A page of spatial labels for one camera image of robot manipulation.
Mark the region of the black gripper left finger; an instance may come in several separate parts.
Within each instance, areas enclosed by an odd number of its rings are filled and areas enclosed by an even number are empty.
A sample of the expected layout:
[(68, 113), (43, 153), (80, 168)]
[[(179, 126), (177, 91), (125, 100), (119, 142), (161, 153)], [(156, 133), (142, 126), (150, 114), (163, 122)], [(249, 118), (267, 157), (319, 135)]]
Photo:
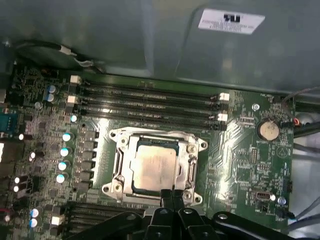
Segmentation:
[(176, 212), (181, 208), (181, 191), (162, 189), (160, 207), (140, 216), (122, 212), (68, 237), (69, 240), (171, 240)]

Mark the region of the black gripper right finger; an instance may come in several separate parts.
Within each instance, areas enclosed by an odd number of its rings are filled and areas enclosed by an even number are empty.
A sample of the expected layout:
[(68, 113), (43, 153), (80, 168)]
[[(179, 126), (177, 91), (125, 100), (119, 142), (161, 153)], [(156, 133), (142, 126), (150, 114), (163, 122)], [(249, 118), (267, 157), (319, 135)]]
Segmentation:
[(289, 236), (240, 217), (220, 211), (209, 219), (186, 207), (183, 191), (173, 191), (174, 209), (183, 226), (184, 240), (288, 240)]

